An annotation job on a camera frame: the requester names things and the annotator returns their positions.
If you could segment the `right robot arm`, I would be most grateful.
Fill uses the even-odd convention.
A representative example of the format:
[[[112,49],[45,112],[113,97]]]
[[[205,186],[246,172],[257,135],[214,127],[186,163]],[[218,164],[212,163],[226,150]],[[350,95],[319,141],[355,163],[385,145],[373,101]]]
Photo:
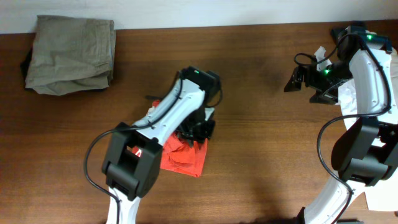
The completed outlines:
[[[362,24],[334,28],[330,62],[322,51],[298,63],[284,90],[315,90],[311,103],[340,102],[339,88],[353,81],[356,91],[354,123],[333,146],[330,178],[318,197],[301,209],[297,223],[339,223],[342,214],[367,188],[390,179],[397,170],[397,106],[390,76],[390,38],[370,32]]]

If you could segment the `orange polo shirt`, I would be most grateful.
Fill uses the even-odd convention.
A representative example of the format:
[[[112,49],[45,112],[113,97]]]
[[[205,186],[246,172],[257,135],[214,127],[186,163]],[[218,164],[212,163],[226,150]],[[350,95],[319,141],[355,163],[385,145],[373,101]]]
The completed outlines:
[[[208,140],[204,143],[188,141],[174,132],[165,142],[160,168],[192,177],[200,177],[205,165],[205,158],[208,149]]]

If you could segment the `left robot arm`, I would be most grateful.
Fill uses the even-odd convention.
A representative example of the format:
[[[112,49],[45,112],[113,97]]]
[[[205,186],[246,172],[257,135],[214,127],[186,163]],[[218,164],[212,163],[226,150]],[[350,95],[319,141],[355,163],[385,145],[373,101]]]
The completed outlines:
[[[163,146],[173,133],[197,143],[211,138],[215,108],[210,101],[220,93],[217,74],[184,68],[151,112],[132,125],[119,123],[115,127],[101,168],[113,195],[108,223],[136,221],[139,202],[158,178]]]

